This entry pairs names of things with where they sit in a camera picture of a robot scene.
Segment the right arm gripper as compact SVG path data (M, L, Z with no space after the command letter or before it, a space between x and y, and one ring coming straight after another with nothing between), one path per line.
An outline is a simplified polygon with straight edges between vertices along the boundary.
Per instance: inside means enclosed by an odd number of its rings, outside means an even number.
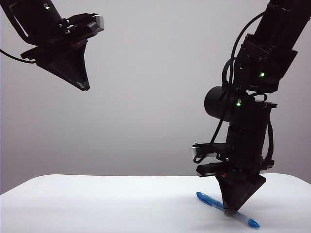
M221 154L198 154L196 163L207 157L216 157L219 162L199 165L199 177L214 176L220 186L225 211L238 211L245 202L266 182L260 175L275 165L271 156L257 159L240 159Z

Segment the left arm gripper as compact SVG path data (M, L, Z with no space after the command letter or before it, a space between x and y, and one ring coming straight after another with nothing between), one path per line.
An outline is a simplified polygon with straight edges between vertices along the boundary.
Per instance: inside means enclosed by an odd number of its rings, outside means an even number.
M86 73L84 53L89 35L69 33L45 42L35 42L23 37L34 48L22 53L22 59L52 73L81 91L90 89Z

